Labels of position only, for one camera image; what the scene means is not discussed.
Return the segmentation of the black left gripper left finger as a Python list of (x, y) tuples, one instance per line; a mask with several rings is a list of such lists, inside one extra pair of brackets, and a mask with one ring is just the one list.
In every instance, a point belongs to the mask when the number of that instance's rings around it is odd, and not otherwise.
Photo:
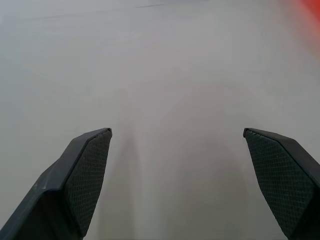
[(74, 138), (0, 229), (0, 240), (83, 240), (102, 190), (111, 128)]

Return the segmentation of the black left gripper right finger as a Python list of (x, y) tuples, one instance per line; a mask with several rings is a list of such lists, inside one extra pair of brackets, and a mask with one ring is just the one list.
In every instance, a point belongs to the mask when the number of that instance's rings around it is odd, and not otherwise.
[(259, 188), (288, 240), (320, 240), (320, 164), (294, 139), (245, 128)]

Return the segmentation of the red object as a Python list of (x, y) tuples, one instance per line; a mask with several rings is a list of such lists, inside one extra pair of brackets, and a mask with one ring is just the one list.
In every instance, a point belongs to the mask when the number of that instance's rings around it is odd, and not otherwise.
[(320, 0), (301, 0), (309, 14), (320, 25)]

